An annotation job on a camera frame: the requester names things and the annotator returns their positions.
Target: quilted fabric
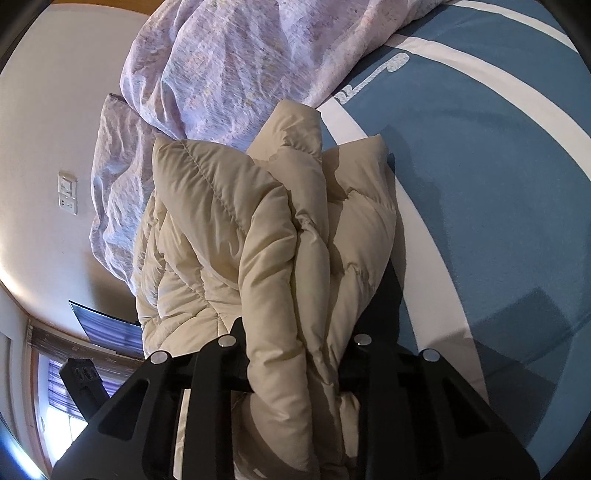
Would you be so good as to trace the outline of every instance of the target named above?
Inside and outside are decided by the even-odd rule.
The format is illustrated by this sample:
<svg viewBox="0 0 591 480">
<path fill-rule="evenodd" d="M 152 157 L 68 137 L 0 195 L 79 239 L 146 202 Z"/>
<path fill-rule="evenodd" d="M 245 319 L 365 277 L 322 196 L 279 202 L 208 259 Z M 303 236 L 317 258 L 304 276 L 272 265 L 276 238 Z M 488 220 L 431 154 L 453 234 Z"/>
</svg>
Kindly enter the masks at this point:
<svg viewBox="0 0 591 480">
<path fill-rule="evenodd" d="M 287 100 L 248 154 L 154 146 L 134 256 L 145 352 L 198 351 L 242 316 L 254 393 L 233 409 L 241 477 L 352 475 L 358 406 L 337 368 L 392 249 L 386 156 L 379 136 L 323 154 L 318 112 Z"/>
</svg>

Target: pillow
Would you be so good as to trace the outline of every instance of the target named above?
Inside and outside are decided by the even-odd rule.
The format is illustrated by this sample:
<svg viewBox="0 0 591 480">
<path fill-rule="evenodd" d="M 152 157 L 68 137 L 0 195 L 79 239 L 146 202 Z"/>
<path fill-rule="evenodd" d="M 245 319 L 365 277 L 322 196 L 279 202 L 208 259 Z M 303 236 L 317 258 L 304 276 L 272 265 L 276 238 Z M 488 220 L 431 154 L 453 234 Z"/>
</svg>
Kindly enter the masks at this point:
<svg viewBox="0 0 591 480">
<path fill-rule="evenodd" d="M 135 235 L 154 191 L 152 149 L 159 133 L 123 97 L 107 96 L 92 165 L 90 244 L 96 259 L 132 292 Z"/>
</svg>

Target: white stripe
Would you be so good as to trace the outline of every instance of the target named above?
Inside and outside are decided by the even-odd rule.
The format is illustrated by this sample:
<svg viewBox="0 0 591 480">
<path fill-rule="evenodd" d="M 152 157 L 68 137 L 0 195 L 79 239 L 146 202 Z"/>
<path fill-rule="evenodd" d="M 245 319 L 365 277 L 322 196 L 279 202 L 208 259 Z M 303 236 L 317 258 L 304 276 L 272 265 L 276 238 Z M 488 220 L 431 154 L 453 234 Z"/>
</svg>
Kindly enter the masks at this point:
<svg viewBox="0 0 591 480">
<path fill-rule="evenodd" d="M 337 144 L 367 137 L 335 98 L 318 110 Z M 480 359 L 452 278 L 412 200 L 389 168 L 387 174 L 398 206 L 392 264 L 403 285 L 418 349 L 437 349 L 488 401 Z"/>
<path fill-rule="evenodd" d="M 553 39 L 563 43 L 568 48 L 577 51 L 573 43 L 570 41 L 568 35 L 563 34 L 560 30 L 557 30 L 554 27 L 551 27 L 545 24 L 544 22 L 541 22 L 540 20 L 528 17 L 524 14 L 520 14 L 519 12 L 515 12 L 508 8 L 499 7 L 498 5 L 486 4 L 484 2 L 474 2 L 472 0 L 450 0 L 447 3 L 449 5 L 454 5 L 456 7 L 473 8 L 474 10 L 481 10 L 483 12 L 490 12 L 493 14 L 503 15 L 504 17 L 515 20 L 516 22 L 523 23 L 528 27 L 535 28 L 536 30 L 541 31 L 542 33 L 545 33 Z"/>
<path fill-rule="evenodd" d="M 565 111 L 534 88 L 484 60 L 435 41 L 394 34 L 386 45 L 438 61 L 486 85 L 542 127 L 591 180 L 591 138 Z"/>
</svg>

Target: curtain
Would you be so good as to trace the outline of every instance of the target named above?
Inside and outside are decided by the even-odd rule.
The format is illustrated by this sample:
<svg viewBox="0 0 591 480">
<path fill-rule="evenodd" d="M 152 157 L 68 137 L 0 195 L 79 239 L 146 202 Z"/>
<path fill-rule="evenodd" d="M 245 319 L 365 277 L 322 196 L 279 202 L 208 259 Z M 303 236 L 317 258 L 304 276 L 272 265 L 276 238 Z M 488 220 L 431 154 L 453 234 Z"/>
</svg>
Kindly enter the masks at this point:
<svg viewBox="0 0 591 480">
<path fill-rule="evenodd" d="M 28 342 L 33 349 L 50 360 L 49 404 L 81 420 L 84 418 L 60 377 L 60 368 L 67 359 L 89 358 L 92 360 L 110 396 L 142 364 L 139 359 L 118 355 L 82 340 L 69 339 L 67 335 L 56 335 L 36 325 L 29 326 Z"/>
<path fill-rule="evenodd" d="M 82 413 L 76 407 L 76 404 L 72 400 L 72 397 L 66 390 L 66 386 L 60 377 L 61 362 L 55 360 L 49 360 L 49 391 L 48 400 L 49 405 L 67 413 L 68 415 L 77 419 L 84 420 Z M 120 381 L 114 380 L 103 380 L 103 386 L 110 397 L 119 389 L 125 379 Z"/>
</svg>

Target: wooden frame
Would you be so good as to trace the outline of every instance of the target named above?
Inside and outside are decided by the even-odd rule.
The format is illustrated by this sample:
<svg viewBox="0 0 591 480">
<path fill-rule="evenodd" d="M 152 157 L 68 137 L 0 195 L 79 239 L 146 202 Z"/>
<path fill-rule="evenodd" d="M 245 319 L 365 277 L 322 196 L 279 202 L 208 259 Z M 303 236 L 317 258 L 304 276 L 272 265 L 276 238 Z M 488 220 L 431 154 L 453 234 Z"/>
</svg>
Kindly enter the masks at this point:
<svg viewBox="0 0 591 480">
<path fill-rule="evenodd" d="M 163 3 L 163 0 L 55 0 L 53 3 L 103 5 L 105 7 L 121 8 L 145 15 L 152 15 Z"/>
</svg>

